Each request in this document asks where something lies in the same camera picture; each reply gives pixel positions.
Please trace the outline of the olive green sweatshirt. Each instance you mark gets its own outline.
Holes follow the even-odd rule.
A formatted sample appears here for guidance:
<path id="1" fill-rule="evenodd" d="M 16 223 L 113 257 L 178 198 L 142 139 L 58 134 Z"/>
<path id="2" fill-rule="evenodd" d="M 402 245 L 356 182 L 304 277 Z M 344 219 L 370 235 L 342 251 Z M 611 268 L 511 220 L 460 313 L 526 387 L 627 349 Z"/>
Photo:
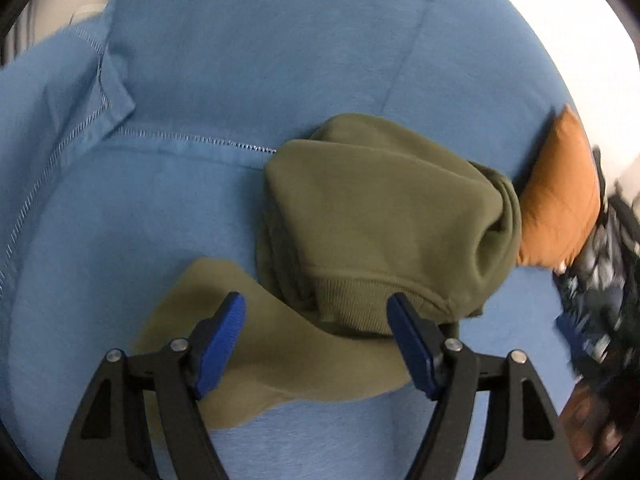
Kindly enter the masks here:
<path id="1" fill-rule="evenodd" d="M 511 181 L 386 119 L 341 114 L 266 163 L 253 273 L 201 258 L 146 322 L 139 352 L 189 333 L 229 292 L 246 321 L 217 388 L 210 429 L 276 405 L 357 401 L 403 387 L 386 302 L 406 295 L 454 330 L 512 271 L 521 211 Z"/>

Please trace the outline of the orange cushion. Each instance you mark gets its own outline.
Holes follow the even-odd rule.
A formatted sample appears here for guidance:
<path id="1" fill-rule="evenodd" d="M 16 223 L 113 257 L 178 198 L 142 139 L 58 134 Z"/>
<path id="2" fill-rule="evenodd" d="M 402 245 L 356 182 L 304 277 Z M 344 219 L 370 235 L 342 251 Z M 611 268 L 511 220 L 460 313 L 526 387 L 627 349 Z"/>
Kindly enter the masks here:
<path id="1" fill-rule="evenodd" d="M 520 195 L 518 266 L 568 268 L 600 214 L 600 182 L 588 138 L 570 106 L 554 118 Z"/>

